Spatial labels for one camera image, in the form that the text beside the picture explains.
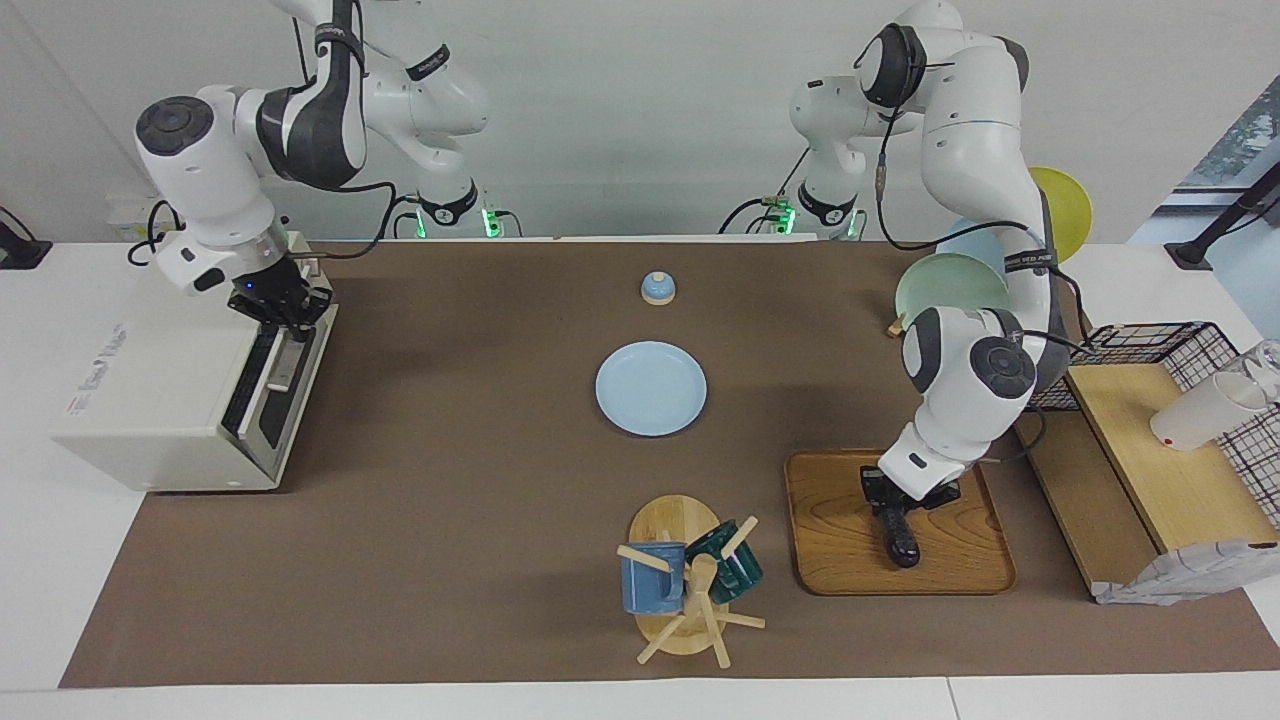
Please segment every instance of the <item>wooden peg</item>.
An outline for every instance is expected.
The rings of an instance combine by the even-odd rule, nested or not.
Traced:
[[[748,628],[764,629],[764,618],[753,618],[750,615],[739,615],[737,612],[716,612],[716,619],[728,623],[731,625],[746,625]]]
[[[653,568],[654,570],[660,570],[663,573],[671,573],[669,562],[667,562],[662,557],[649,555],[648,552],[639,551],[631,546],[620,544],[618,557],[626,557],[627,560],[639,562],[645,568]]]
[[[676,633],[676,628],[680,628],[680,624],[684,621],[684,615],[676,615],[669,623],[663,625],[662,632],[659,632],[658,635],[653,638],[653,642],[646,644],[645,648],[640,651],[640,655],[636,656],[636,662],[640,665],[649,662],[649,659],[652,659],[654,653],[662,648],[662,643],[667,642],[667,639]]]
[[[906,332],[906,329],[902,328],[902,320],[905,320],[905,319],[906,319],[906,315],[899,315],[897,319],[893,320],[893,324],[890,325],[888,329],[884,331],[884,333],[888,337],[902,337],[902,333]]]
[[[716,559],[705,552],[694,557],[694,562],[690,568],[690,584],[695,593],[707,592],[712,587],[712,580],[716,579]]]
[[[749,536],[751,530],[755,529],[755,525],[758,523],[759,520],[755,519],[755,515],[748,518],[746,521],[742,523],[742,527],[739,528],[737,532],[733,533],[733,537],[728,538],[728,542],[724,543],[724,547],[721,548],[721,557],[723,560],[728,560],[730,557],[732,557],[733,553],[737,552],[737,546],[742,544],[742,542],[746,541],[746,536]]]
[[[707,594],[707,591],[699,591],[698,602],[703,609],[703,621],[707,623],[707,633],[712,637],[712,647],[716,648],[716,664],[719,665],[721,670],[726,670],[730,666],[728,648],[724,647],[724,637],[721,635],[719,623],[716,621],[716,606],[712,605],[712,598]]]

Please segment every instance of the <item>white wall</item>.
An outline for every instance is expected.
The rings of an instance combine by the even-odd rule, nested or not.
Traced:
[[[1027,159],[1080,178],[1097,209],[1093,240],[1123,242],[1274,77],[1272,1],[957,5],[970,27],[1028,47]],[[490,127],[465,140],[472,168],[530,234],[713,231],[739,201],[776,190],[803,149],[786,114],[792,90],[846,72],[905,5],[435,3],[456,61],[493,99]],[[14,10],[56,68],[5,72],[28,100],[5,97],[3,145],[18,138],[44,164],[13,163],[4,150],[0,201],[17,197],[15,209],[61,238],[105,237],[99,215],[64,214],[55,196],[86,183],[84,168],[136,184],[120,149],[132,149],[133,122],[151,101],[212,82],[279,87],[298,77],[289,22],[265,0],[0,0],[0,12]],[[55,92],[33,88],[49,73],[63,78]],[[68,106],[77,94],[87,110]],[[893,143],[887,200],[904,238],[951,220],[924,193],[910,145]],[[404,170],[375,140],[362,179],[404,179]],[[312,237],[367,236],[383,202],[270,193]]]
[[[116,137],[0,0],[0,205],[40,237],[105,237],[106,192],[150,192]]]

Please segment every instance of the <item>black wire rack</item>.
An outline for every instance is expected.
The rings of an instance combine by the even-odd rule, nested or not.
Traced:
[[[1158,363],[1183,391],[1208,378],[1239,351],[1213,323],[1106,325],[1089,338],[1096,355],[1071,352],[1071,365],[1133,365]],[[1066,379],[1036,393],[1043,410],[1079,410]],[[1240,475],[1271,524],[1280,529],[1280,405],[1254,415],[1217,438],[1219,447]]]

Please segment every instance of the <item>window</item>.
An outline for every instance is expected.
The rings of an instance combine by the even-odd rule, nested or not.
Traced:
[[[1280,77],[1262,91],[1196,169],[1178,183],[1164,211],[1225,208],[1280,161]]]

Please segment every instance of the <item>blue mug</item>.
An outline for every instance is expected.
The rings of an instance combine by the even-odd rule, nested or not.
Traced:
[[[634,560],[622,561],[622,607],[632,615],[668,615],[685,607],[685,543],[628,542],[627,547],[660,557],[671,565],[663,573]]]

